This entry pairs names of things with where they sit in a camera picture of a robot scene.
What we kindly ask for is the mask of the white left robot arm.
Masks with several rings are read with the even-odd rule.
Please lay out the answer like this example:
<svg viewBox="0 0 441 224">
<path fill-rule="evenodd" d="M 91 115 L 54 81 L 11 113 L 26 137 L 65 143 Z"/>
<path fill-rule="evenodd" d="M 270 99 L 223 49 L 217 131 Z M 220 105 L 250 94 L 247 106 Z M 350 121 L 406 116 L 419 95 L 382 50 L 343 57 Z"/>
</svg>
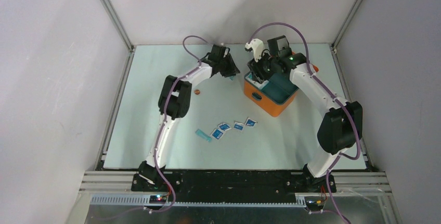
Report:
<svg viewBox="0 0 441 224">
<path fill-rule="evenodd" d="M 195 67 L 187 73 L 165 78 L 158 100 L 159 127 L 154 143 L 138 169 L 140 177 L 150 190 L 158 191 L 164 186 L 162 170 L 166 166 L 177 125 L 189 111 L 193 87 L 218 73 L 223 77 L 240 73 L 230 54 L 230 48 L 223 45 L 213 45 L 211 51 L 199 59 Z"/>
</svg>

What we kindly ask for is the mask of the teal white label packet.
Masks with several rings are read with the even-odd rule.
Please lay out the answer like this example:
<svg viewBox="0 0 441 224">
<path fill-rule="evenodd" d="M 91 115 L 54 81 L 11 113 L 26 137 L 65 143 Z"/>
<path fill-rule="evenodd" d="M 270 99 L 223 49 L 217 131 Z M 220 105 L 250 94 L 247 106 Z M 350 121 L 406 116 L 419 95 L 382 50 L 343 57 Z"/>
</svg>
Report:
<svg viewBox="0 0 441 224">
<path fill-rule="evenodd" d="M 258 90 L 262 90 L 267 84 L 269 83 L 269 80 L 265 80 L 263 82 L 257 82 L 257 81 L 252 81 L 252 84 L 258 89 Z"/>
</svg>

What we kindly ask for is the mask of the dark teal divider tray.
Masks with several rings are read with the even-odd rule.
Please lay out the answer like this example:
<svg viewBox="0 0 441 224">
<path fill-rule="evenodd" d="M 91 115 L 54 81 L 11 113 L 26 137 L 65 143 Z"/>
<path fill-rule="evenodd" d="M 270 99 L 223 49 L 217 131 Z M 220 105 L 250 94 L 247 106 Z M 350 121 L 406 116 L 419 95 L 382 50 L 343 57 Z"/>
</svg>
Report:
<svg viewBox="0 0 441 224">
<path fill-rule="evenodd" d="M 285 79 L 279 74 L 274 74 L 270 79 L 269 83 L 262 89 L 258 90 L 252 84 L 252 74 L 248 72 L 244 76 L 244 81 L 246 85 L 251 85 L 251 89 L 256 89 L 257 92 L 251 92 L 251 99 L 256 102 L 263 102 L 263 99 L 269 99 L 277 105 L 282 105 L 288 101 L 297 91 L 298 87 L 292 84 L 288 79 Z"/>
</svg>

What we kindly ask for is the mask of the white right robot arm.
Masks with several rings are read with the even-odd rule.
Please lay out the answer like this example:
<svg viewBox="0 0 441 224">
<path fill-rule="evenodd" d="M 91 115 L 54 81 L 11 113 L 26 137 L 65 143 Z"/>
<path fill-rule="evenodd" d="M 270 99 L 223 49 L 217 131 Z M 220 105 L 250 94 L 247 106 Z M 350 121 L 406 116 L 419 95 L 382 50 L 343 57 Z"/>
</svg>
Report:
<svg viewBox="0 0 441 224">
<path fill-rule="evenodd" d="M 327 87 L 308 58 L 301 52 L 292 52 L 284 35 L 267 44 L 254 38 L 244 49 L 253 54 L 247 64 L 252 81 L 266 85 L 270 79 L 280 78 L 302 91 L 322 116 L 317 132 L 319 147 L 306 164 L 308 174 L 302 178 L 307 191 L 317 191 L 323 185 L 322 176 L 331 170 L 337 157 L 360 140 L 361 104 L 349 102 Z"/>
</svg>

